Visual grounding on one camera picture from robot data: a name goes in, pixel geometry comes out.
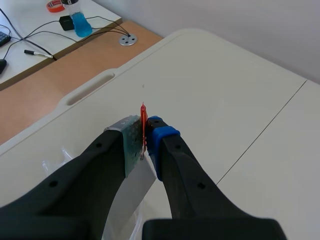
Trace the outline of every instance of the white desk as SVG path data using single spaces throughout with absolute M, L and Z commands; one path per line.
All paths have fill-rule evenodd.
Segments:
M 319 239 L 320 86 L 305 82 L 213 34 L 178 31 L 97 75 L 0 146 L 0 182 L 15 180 L 0 184 L 0 204 L 44 178 L 44 158 L 58 159 L 62 146 L 79 155 L 104 127 L 139 114 L 144 102 L 149 116 L 181 132 L 214 182 L 226 174 L 218 186 L 236 205 L 279 220 L 290 240 Z M 93 92 L 85 97 L 86 90 Z M 170 217 L 159 181 L 144 200 L 145 219 Z
M 119 21 L 118 23 L 120 23 L 121 21 L 120 16 L 112 13 L 111 11 L 98 5 L 92 0 L 80 0 L 80 2 L 81 9 L 86 18 L 101 16 L 112 21 Z M 23 37 L 25 37 L 40 25 L 50 21 L 59 20 L 61 16 L 68 15 L 67 10 L 58 13 L 49 12 L 46 7 L 47 3 L 48 0 L 0 0 L 0 7 L 9 17 L 16 30 Z M 108 22 L 101 18 L 89 19 L 88 22 L 94 28 L 102 28 L 111 24 L 111 22 Z M 2 14 L 0 14 L 0 24 L 5 25 L 11 29 L 8 21 Z M 8 33 L 8 30 L 2 26 L 0 26 L 0 31 Z M 53 22 L 48 25 L 45 25 L 36 32 L 39 31 L 50 31 L 54 33 L 59 33 L 67 37 L 70 37 L 76 41 L 81 39 L 76 35 L 74 31 L 64 31 L 59 22 Z M 17 37 L 13 30 L 11 30 L 11 32 L 12 36 Z M 40 45 L 41 47 L 47 49 L 54 55 L 70 46 L 79 45 L 79 43 L 75 43 L 67 38 L 50 33 L 40 33 L 31 37 L 30 40 Z M 9 43 L 0 48 L 0 58 L 4 57 L 10 44 L 15 41 L 16 40 L 12 39 Z M 14 78 L 15 76 L 21 74 L 22 72 L 28 70 L 29 68 L 37 64 L 41 64 L 44 61 L 49 61 L 49 63 L 53 61 L 51 59 L 43 57 L 24 54 L 25 49 L 42 53 L 41 49 L 38 49 L 37 47 L 29 43 L 19 42 L 13 45 L 5 58 L 7 61 L 7 66 L 0 75 L 0 86 L 5 81 Z
M 320 85 L 307 81 L 218 184 L 244 211 L 275 218 L 288 240 L 320 238 Z

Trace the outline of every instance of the white wall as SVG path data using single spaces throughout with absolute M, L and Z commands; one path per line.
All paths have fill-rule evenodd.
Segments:
M 161 35 L 200 28 L 320 83 L 320 0 L 94 0 Z

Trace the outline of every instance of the wooden desk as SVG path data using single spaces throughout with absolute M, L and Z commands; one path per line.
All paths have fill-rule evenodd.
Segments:
M 121 46 L 119 34 L 104 33 L 0 91 L 0 144 L 50 113 L 65 95 L 97 74 L 120 67 L 162 39 L 130 21 L 122 26 L 138 37 L 136 44 Z

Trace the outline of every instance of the orange tool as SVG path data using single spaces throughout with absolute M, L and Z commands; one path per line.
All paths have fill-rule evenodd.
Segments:
M 141 113 L 141 125 L 142 125 L 142 151 L 141 151 L 141 159 L 144 158 L 144 153 L 147 149 L 147 142 L 146 142 L 146 124 L 147 124 L 147 108 L 142 103 L 142 106 L 140 108 L 140 113 Z

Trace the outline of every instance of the black cable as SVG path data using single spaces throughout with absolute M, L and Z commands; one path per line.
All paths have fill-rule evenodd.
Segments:
M 52 24 L 52 23 L 56 23 L 59 22 L 58 20 L 54 20 L 54 21 L 49 21 L 45 24 L 42 24 L 41 26 L 38 26 L 35 30 L 33 30 L 32 32 L 30 32 L 27 36 L 25 36 L 25 38 L 27 39 L 31 34 L 33 34 L 35 31 L 37 31 L 39 28 L 42 28 L 43 26 L 47 25 L 47 24 Z
M 15 42 L 11 43 L 11 45 L 10 45 L 10 46 L 8 47 L 8 49 L 6 50 L 6 53 L 5 53 L 4 57 L 3 57 L 3 59 L 5 59 L 5 58 L 6 58 L 6 56 L 8 55 L 8 52 L 9 52 L 9 50 L 10 50 L 11 46 L 12 46 L 12 45 L 15 45 L 16 43 L 19 43 L 19 42 L 21 42 L 21 41 L 22 41 L 22 39 L 20 39 L 20 40 L 18 40 L 18 41 L 15 41 Z
M 52 55 L 50 52 L 46 51 L 44 48 L 38 46 L 38 45 L 35 44 L 34 42 L 31 42 L 31 41 L 27 40 L 28 38 L 30 38 L 30 37 L 32 37 L 32 36 L 34 36 L 34 35 L 40 34 L 40 33 L 50 33 L 50 34 L 59 35 L 59 36 L 61 36 L 61 37 L 67 38 L 67 39 L 69 39 L 69 40 L 72 40 L 72 41 L 74 41 L 75 43 L 81 43 L 81 42 L 87 40 L 88 38 L 90 38 L 90 37 L 92 37 L 92 36 L 94 36 L 94 35 L 104 34 L 104 33 L 108 33 L 108 32 L 117 33 L 117 34 L 121 34 L 121 35 L 126 35 L 126 36 L 130 37 L 129 32 L 128 32 L 127 30 L 125 30 L 121 25 L 119 25 L 117 22 L 115 22 L 115 21 L 113 21 L 113 20 L 104 18 L 104 17 L 102 17 L 102 16 L 92 16 L 92 17 L 87 17 L 86 19 L 101 18 L 101 19 L 107 20 L 107 21 L 109 21 L 109 22 L 115 23 L 116 25 L 118 25 L 118 26 L 119 26 L 120 28 L 122 28 L 123 30 L 118 29 L 118 28 L 113 28 L 113 27 L 93 27 L 92 29 L 115 29 L 115 30 L 118 30 L 118 31 L 120 31 L 120 32 L 118 32 L 118 31 L 113 31 L 113 30 L 96 32 L 96 33 L 94 33 L 94 34 L 89 35 L 89 36 L 86 37 L 86 38 L 83 38 L 83 39 L 79 40 L 79 41 L 76 41 L 76 40 L 72 39 L 71 37 L 65 36 L 65 35 L 60 34 L 60 33 L 52 32 L 52 31 L 39 31 L 39 32 L 34 33 L 36 30 L 38 30 L 39 28 L 42 28 L 43 26 L 45 26 L 45 25 L 47 25 L 47 24 L 59 22 L 58 20 L 54 20 L 54 21 L 50 21 L 50 22 L 47 22 L 47 23 L 44 23 L 44 24 L 38 26 L 35 30 L 33 30 L 32 32 L 30 32 L 27 36 L 21 37 L 21 35 L 16 31 L 16 29 L 15 29 L 14 26 L 12 25 L 11 21 L 9 20 L 9 18 L 7 17 L 7 15 L 2 11 L 1 8 L 0 8 L 0 11 L 1 11 L 2 14 L 5 16 L 5 18 L 8 20 L 9 24 L 11 25 L 11 27 L 12 27 L 12 29 L 15 31 L 15 33 L 21 38 L 21 39 L 19 39 L 19 38 L 16 38 L 16 37 L 12 37 L 12 38 L 14 38 L 14 39 L 17 39 L 18 41 L 12 43 L 12 44 L 9 46 L 9 48 L 7 49 L 7 51 L 6 51 L 3 59 L 5 59 L 6 56 L 8 55 L 8 52 L 9 52 L 11 46 L 14 45 L 14 44 L 16 44 L 16 43 L 19 43 L 19 42 L 21 42 L 21 41 L 29 42 L 29 43 L 35 45 L 36 47 L 44 50 L 44 51 L 45 51 L 46 53 L 48 53 L 49 55 Z M 7 29 L 9 30 L 9 35 L 10 35 L 10 33 L 11 33 L 10 28 L 8 28 L 7 26 L 2 25 L 2 24 L 0 24 L 0 26 L 3 26 L 3 27 L 5 27 L 5 28 L 7 28 Z
M 125 35 L 123 32 L 109 30 L 109 31 L 101 31 L 101 32 L 93 33 L 93 34 L 87 36 L 86 38 L 83 38 L 83 39 L 77 41 L 77 40 L 74 40 L 74 39 L 71 38 L 71 37 L 68 37 L 68 36 L 62 35 L 62 34 L 60 34 L 60 33 L 53 32 L 53 31 L 38 31 L 38 32 L 36 32 L 36 33 L 34 33 L 34 34 L 29 35 L 27 38 L 31 38 L 31 37 L 33 37 L 34 35 L 37 35 L 37 34 L 40 34 L 40 33 L 49 33 L 49 34 L 59 35 L 59 36 L 64 37 L 64 38 L 66 38 L 66 39 L 72 40 L 72 41 L 74 41 L 75 43 L 81 43 L 81 42 L 87 40 L 88 38 L 90 38 L 91 36 L 98 35 L 98 34 L 105 34 L 105 33 L 109 33 L 109 32 L 111 32 L 111 33 L 117 33 L 117 34 L 121 34 L 121 35 Z
M 122 29 L 117 29 L 117 28 L 114 28 L 114 27 L 93 27 L 92 29 L 116 29 L 116 30 L 121 31 L 121 32 L 123 31 L 124 33 L 126 33 L 126 35 L 127 35 L 128 37 L 130 37 L 130 34 L 127 32 L 127 30 L 125 30 L 121 25 L 119 25 L 119 24 L 118 24 L 117 22 L 115 22 L 115 21 L 112 21 L 112 20 L 110 20 L 110 19 L 104 18 L 104 17 L 102 17 L 102 16 L 91 16 L 91 17 L 87 17 L 86 19 L 95 19 L 95 18 L 101 18 L 101 19 L 107 20 L 107 21 L 109 21 L 109 22 L 113 22 L 113 23 L 115 23 L 116 25 L 118 25 L 120 28 L 122 28 L 123 30 L 122 30 Z M 47 23 L 44 23 L 44 24 L 38 26 L 35 30 L 33 30 L 33 31 L 30 32 L 27 36 L 25 36 L 25 39 L 27 39 L 28 37 L 30 37 L 30 35 L 33 34 L 35 31 L 37 31 L 39 28 L 42 28 L 43 26 L 45 26 L 45 25 L 47 25 L 47 24 L 57 23 L 57 22 L 59 22 L 59 21 L 58 21 L 58 20 L 49 21 L 49 22 L 47 22 Z
M 18 36 L 21 40 L 23 40 L 23 41 L 25 41 L 25 42 L 27 42 L 27 43 L 30 43 L 30 44 L 36 46 L 37 48 L 45 51 L 45 52 L 46 52 L 47 54 L 49 54 L 49 55 L 52 55 L 52 56 L 53 56 L 53 60 L 57 61 L 56 57 L 55 57 L 53 54 L 51 54 L 49 51 L 47 51 L 46 49 L 44 49 L 42 46 L 39 46 L 38 44 L 36 44 L 36 43 L 34 43 L 34 42 L 32 42 L 32 41 L 30 41 L 30 40 L 25 39 L 24 37 L 22 37 L 22 36 L 18 33 L 18 31 L 15 29 L 15 27 L 14 27 L 13 24 L 11 23 L 10 19 L 8 18 L 8 16 L 4 13 L 4 11 L 2 11 L 1 8 L 0 8 L 0 12 L 4 15 L 4 17 L 6 18 L 6 20 L 7 20 L 8 23 L 10 24 L 11 28 L 14 30 L 15 34 L 17 34 L 17 36 Z
M 2 25 L 2 24 L 0 24 L 0 26 L 2 26 L 2 27 L 4 27 L 4 28 L 8 29 L 8 30 L 9 30 L 8 36 L 10 36 L 10 34 L 11 34 L 11 30 L 10 30 L 10 28 L 8 28 L 7 26 Z M 14 36 L 10 36 L 10 37 L 11 37 L 12 39 L 17 39 L 17 40 L 19 40 L 19 38 L 17 38 L 17 37 L 14 37 Z
M 94 36 L 94 35 L 105 34 L 105 33 L 117 33 L 117 34 L 125 35 L 123 32 L 119 32 L 119 31 L 112 31 L 112 30 L 109 30 L 109 31 L 101 31 L 101 32 L 93 33 L 93 34 L 91 34 L 90 36 L 87 36 L 86 38 L 77 41 L 77 43 L 81 43 L 81 42 L 87 40 L 88 38 L 90 38 L 90 37 L 92 37 L 92 36 Z
M 112 21 L 112 20 L 110 20 L 110 19 L 108 19 L 108 18 L 105 18 L 105 17 L 102 17 L 102 16 L 91 16 L 91 17 L 87 17 L 86 19 L 95 19 L 95 18 L 101 18 L 101 19 L 107 20 L 107 21 L 109 21 L 109 22 L 115 23 L 115 24 L 118 25 L 120 28 L 122 28 L 123 31 L 126 32 L 126 34 L 127 34 L 128 37 L 130 37 L 130 33 L 129 33 L 127 30 L 125 30 L 125 29 L 124 29 L 119 23 L 117 23 L 116 21 Z

